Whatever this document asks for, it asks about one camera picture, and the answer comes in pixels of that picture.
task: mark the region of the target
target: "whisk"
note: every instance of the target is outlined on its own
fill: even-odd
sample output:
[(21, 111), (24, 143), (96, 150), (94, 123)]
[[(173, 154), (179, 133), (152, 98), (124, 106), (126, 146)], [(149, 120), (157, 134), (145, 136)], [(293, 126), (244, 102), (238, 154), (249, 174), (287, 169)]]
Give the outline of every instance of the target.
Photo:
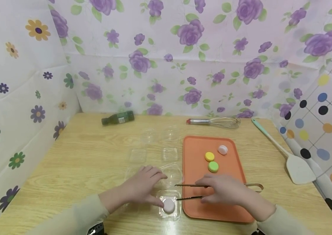
[(190, 118), (187, 120), (188, 124), (198, 124), (198, 125), (212, 125), (218, 126), (220, 128), (234, 129), (238, 128), (241, 124), (241, 120), (236, 116), (227, 116), (213, 119), (200, 119), (200, 118)]

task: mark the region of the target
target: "spatula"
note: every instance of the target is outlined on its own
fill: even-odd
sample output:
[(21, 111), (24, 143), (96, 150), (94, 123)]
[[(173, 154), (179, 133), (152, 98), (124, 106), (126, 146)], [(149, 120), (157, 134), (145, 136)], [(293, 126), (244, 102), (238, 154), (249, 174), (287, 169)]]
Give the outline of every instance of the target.
[(252, 119), (252, 123), (263, 133), (270, 141), (287, 156), (286, 168), (289, 171), (289, 176), (295, 184), (305, 184), (316, 180), (316, 176), (311, 170), (310, 166), (305, 160), (299, 156), (295, 156), (286, 151), (281, 145), (279, 145), (267, 131), (255, 120)]

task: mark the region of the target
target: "wooden table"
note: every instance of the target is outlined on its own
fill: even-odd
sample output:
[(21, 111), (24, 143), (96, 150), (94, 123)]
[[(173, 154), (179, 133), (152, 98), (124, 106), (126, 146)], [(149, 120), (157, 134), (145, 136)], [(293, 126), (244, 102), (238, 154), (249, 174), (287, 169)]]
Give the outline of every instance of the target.
[[(131, 148), (141, 146), (141, 133), (155, 128), (158, 133), (171, 125), (179, 128), (179, 161), (187, 135), (220, 136), (237, 146), (248, 182), (265, 187), (262, 196), (282, 205), (316, 234), (332, 234), (332, 211), (312, 183), (294, 185), (285, 171), (285, 159), (251, 123), (242, 119), (238, 129), (186, 125), (186, 117), (136, 116), (136, 121), (102, 127), (104, 114), (76, 114), (42, 162), (22, 186), (0, 217), (0, 234), (23, 234), (43, 220), (60, 213), (86, 196), (99, 193), (124, 181)], [(289, 149), (273, 123), (260, 124), (284, 148)], [(147, 146), (146, 164), (163, 166), (161, 142)], [(115, 234), (248, 234), (245, 225), (190, 219), (182, 212), (176, 222), (161, 221), (149, 206), (133, 213), (114, 213), (105, 221), (106, 232)]]

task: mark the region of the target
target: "tongs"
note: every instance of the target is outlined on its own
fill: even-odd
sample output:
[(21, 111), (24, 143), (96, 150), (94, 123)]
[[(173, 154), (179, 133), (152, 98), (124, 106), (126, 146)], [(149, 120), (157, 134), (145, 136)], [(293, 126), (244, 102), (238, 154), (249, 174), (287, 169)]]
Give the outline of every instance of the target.
[[(245, 186), (247, 187), (250, 187), (250, 186), (257, 186), (260, 188), (260, 191), (258, 190), (255, 190), (256, 193), (261, 193), (264, 189), (264, 186), (260, 183), (245, 183), (244, 184)], [(206, 186), (206, 185), (196, 185), (196, 184), (176, 184), (175, 186), (181, 186), (181, 187), (209, 187), (209, 186)], [(192, 196), (192, 197), (186, 197), (186, 198), (177, 198), (176, 200), (177, 201), (181, 201), (181, 200), (189, 200), (189, 199), (198, 199), (198, 198), (203, 198), (204, 196), (208, 196), (208, 195), (203, 195), (203, 196)]]

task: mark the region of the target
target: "purple flower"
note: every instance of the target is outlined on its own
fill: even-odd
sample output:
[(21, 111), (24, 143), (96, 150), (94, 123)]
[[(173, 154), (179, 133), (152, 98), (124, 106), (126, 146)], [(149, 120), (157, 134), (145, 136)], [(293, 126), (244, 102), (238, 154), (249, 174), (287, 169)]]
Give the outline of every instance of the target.
[(252, 98), (260, 99), (264, 96), (264, 91), (262, 89), (258, 89), (252, 93)]
[(163, 59), (164, 59), (165, 61), (167, 61), (167, 62), (171, 62), (171, 61), (173, 61), (173, 55), (171, 55), (171, 54), (166, 54), (166, 55), (163, 57)]
[(248, 41), (246, 38), (242, 38), (241, 40), (238, 40), (236, 43), (235, 43), (235, 46), (234, 48), (237, 50), (237, 51), (243, 51), (245, 49), (245, 46), (248, 44)]
[(284, 68), (288, 66), (289, 61), (287, 59), (284, 59), (283, 61), (280, 62), (280, 68)]
[(92, 100), (102, 99), (102, 90), (101, 87), (96, 86), (94, 84), (89, 84), (89, 86), (85, 89), (85, 94), (90, 97)]
[(154, 93), (162, 93), (162, 91), (163, 91), (163, 86), (161, 85), (161, 84), (159, 84), (159, 83), (156, 83), (156, 84), (154, 84), (153, 86), (152, 86), (152, 89), (153, 89), (153, 92)]
[(78, 72), (78, 74), (85, 80), (90, 80), (89, 75), (86, 72)]
[(263, 53), (266, 50), (268, 50), (270, 47), (272, 46), (271, 42), (265, 42), (263, 44), (260, 45), (260, 49), (258, 50), (259, 53)]
[(107, 41), (111, 42), (114, 45), (119, 42), (118, 39), (119, 34), (114, 29), (108, 32), (106, 36), (107, 36)]
[(205, 0), (195, 0), (195, 9), (198, 13), (203, 13), (205, 7)]
[(252, 118), (254, 112), (251, 109), (246, 109), (245, 111), (237, 114), (237, 118)]
[(132, 69), (136, 70), (137, 72), (147, 72), (150, 68), (150, 60), (144, 57), (141, 51), (136, 50), (129, 54), (128, 57)]
[(136, 36), (133, 38), (135, 40), (135, 45), (141, 45), (142, 42), (145, 40), (145, 35), (143, 34), (136, 34)]
[(20, 189), (18, 188), (18, 186), (16, 185), (13, 189), (8, 189), (7, 191), (7, 195), (3, 196), (0, 199), (0, 210), (2, 211), (2, 213), (5, 211), (5, 209), (8, 207), (9, 203), (13, 200), (14, 196), (18, 193)]
[(62, 17), (56, 10), (51, 10), (51, 16), (54, 20), (56, 31), (61, 39), (68, 36), (67, 20)]
[(131, 106), (132, 106), (132, 103), (129, 102), (129, 101), (126, 101), (126, 102), (124, 102), (124, 106), (125, 106), (125, 107), (131, 107)]
[(186, 102), (186, 104), (195, 104), (198, 101), (200, 101), (201, 98), (201, 91), (198, 89), (191, 89), (187, 94), (184, 94), (183, 100)]
[(59, 137), (59, 135), (62, 133), (62, 131), (64, 131), (64, 122), (63, 121), (59, 121), (59, 125), (55, 126), (54, 130), (54, 138), (55, 140)]
[(293, 14), (290, 16), (289, 26), (295, 26), (299, 23), (300, 20), (306, 17), (306, 10), (304, 8), (300, 8), (299, 10), (296, 10), (293, 12)]
[(159, 17), (161, 15), (161, 10), (163, 9), (163, 2), (160, 0), (150, 0), (148, 7), (151, 16)]
[(200, 20), (191, 20), (189, 24), (184, 24), (178, 29), (179, 43), (181, 45), (194, 45), (203, 35), (204, 27)]
[(148, 99), (150, 99), (151, 101), (155, 101), (156, 100), (156, 96), (153, 94), (147, 94), (146, 97), (148, 97)]
[(9, 91), (9, 87), (6, 85), (6, 84), (4, 84), (4, 83), (1, 83), (0, 84), (0, 93), (7, 93)]
[(162, 115), (162, 111), (162, 106), (154, 103), (146, 110), (146, 113), (148, 115)]
[(220, 83), (225, 78), (225, 74), (218, 72), (213, 75), (213, 82)]
[(243, 104), (245, 104), (245, 106), (250, 106), (251, 103), (252, 103), (252, 101), (249, 100), (249, 99), (246, 99), (246, 100), (243, 101)]
[(315, 34), (305, 42), (303, 52), (312, 56), (322, 56), (332, 51), (332, 30), (326, 34)]
[(294, 89), (294, 97), (299, 100), (301, 98), (301, 96), (302, 96), (301, 89), (299, 89), (299, 88)]
[(263, 10), (263, 3), (260, 0), (239, 0), (236, 10), (237, 17), (245, 24), (257, 20)]
[(33, 109), (31, 109), (31, 113), (32, 115), (30, 116), (31, 119), (33, 119), (34, 123), (38, 122), (38, 123), (41, 123), (42, 122), (42, 119), (45, 118), (45, 113), (46, 111), (43, 110), (43, 107), (42, 106), (35, 106)]
[(218, 107), (218, 108), (217, 108), (217, 112), (223, 112), (223, 111), (225, 111), (225, 108), (224, 108), (224, 107)]
[(187, 81), (191, 84), (191, 85), (196, 85), (196, 79), (194, 77), (189, 77), (187, 79)]
[(109, 66), (106, 66), (102, 69), (103, 74), (105, 77), (113, 77), (114, 76), (114, 70), (110, 68)]
[(259, 74), (262, 74), (264, 71), (264, 65), (261, 64), (261, 60), (259, 58), (255, 58), (246, 63), (244, 67), (244, 76), (255, 79)]
[(111, 10), (116, 9), (116, 0), (90, 0), (90, 3), (105, 15), (109, 15)]

